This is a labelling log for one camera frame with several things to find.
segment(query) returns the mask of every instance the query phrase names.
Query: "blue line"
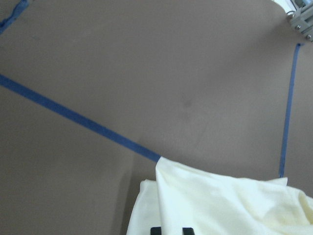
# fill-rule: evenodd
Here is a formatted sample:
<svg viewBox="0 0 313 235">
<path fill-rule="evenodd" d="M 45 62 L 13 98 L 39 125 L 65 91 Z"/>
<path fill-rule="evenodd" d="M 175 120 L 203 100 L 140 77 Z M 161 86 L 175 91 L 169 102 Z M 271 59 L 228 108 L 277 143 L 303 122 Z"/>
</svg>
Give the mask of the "blue line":
<svg viewBox="0 0 313 235">
<path fill-rule="evenodd" d="M 157 153 L 129 140 L 126 137 L 123 137 L 122 135 L 88 119 L 87 117 L 84 117 L 78 113 L 76 113 L 75 111 L 72 111 L 70 109 L 68 109 L 67 107 L 58 104 L 56 102 L 54 102 L 53 100 L 46 98 L 44 96 L 42 96 L 39 93 L 36 93 L 34 91 L 32 91 L 31 89 L 12 81 L 11 79 L 3 76 L 0 74 L 0 85 L 6 87 L 7 89 L 16 92 L 22 96 L 24 96 L 27 99 L 30 99 L 34 102 L 36 102 L 37 104 L 40 104 L 44 107 L 46 107 L 47 109 L 50 109 L 154 162 L 157 162 L 159 160 L 159 158 L 161 157 L 160 155 L 158 155 Z"/>
<path fill-rule="evenodd" d="M 0 22 L 0 34 L 2 34 L 27 7 L 28 1 L 21 0 L 13 9 L 11 16 Z"/>
<path fill-rule="evenodd" d="M 286 162 L 286 153 L 287 153 L 287 144 L 288 144 L 288 133 L 289 133 L 289 123 L 290 123 L 290 116 L 291 116 L 291 105 L 292 105 L 292 97 L 293 97 L 293 88 L 294 88 L 294 80 L 295 80 L 295 72 L 297 68 L 297 60 L 300 47 L 303 44 L 298 43 L 295 47 L 294 54 L 293 54 L 293 62 L 292 62 L 292 69 L 291 69 L 291 77 L 290 77 L 290 84 L 289 84 L 289 93 L 288 93 L 288 101 L 287 101 L 287 109 L 286 109 L 286 117 L 285 117 L 285 127 L 284 127 L 284 135 L 283 135 L 283 143 L 282 143 L 282 151 L 280 157 L 280 164 L 279 164 L 279 177 L 284 177 L 285 173 L 285 162 Z"/>
</svg>

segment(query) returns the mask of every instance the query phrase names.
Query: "torn blue tape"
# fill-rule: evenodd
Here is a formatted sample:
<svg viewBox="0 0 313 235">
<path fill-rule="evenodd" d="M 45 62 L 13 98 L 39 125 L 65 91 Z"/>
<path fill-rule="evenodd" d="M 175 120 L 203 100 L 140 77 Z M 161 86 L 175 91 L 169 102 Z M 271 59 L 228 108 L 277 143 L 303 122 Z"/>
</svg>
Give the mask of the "torn blue tape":
<svg viewBox="0 0 313 235">
<path fill-rule="evenodd" d="M 28 7 L 27 0 L 21 0 L 13 9 L 11 16 L 0 22 L 0 34 L 2 34 L 17 17 Z"/>
<path fill-rule="evenodd" d="M 17 83 L 14 82 L 13 80 L 3 76 L 0 74 L 0 85 L 6 87 L 7 89 L 16 92 L 22 96 L 24 96 L 27 99 L 30 99 L 34 102 L 36 102 L 37 104 L 40 104 L 44 107 L 46 107 L 47 109 L 50 109 L 108 139 L 110 139 L 111 141 L 114 141 L 132 151 L 134 151 L 135 153 L 138 153 L 154 162 L 157 162 L 160 159 L 160 155 L 129 140 L 128 138 L 88 119 L 87 117 L 84 117 L 80 114 L 78 114 L 75 111 L 72 111 L 70 109 L 68 109 L 67 107 L 58 104 L 56 102 L 54 102 L 53 100 L 44 97 L 43 95 L 32 91 L 31 89 Z"/>
<path fill-rule="evenodd" d="M 282 151 L 281 151 L 280 164 L 279 164 L 279 177 L 280 178 L 284 177 L 284 173 L 285 173 L 285 162 L 286 162 L 286 154 L 287 154 L 288 133 L 289 133 L 289 123 L 290 123 L 290 116 L 291 116 L 295 72 L 297 69 L 299 50 L 302 45 L 303 44 L 298 43 L 295 47 L 294 54 L 293 54 L 293 62 L 292 62 L 292 68 L 291 68 L 291 77 L 290 77 L 290 83 L 289 83 L 289 93 L 288 93 L 285 126 L 284 126 L 284 134 L 283 134 Z"/>
</svg>

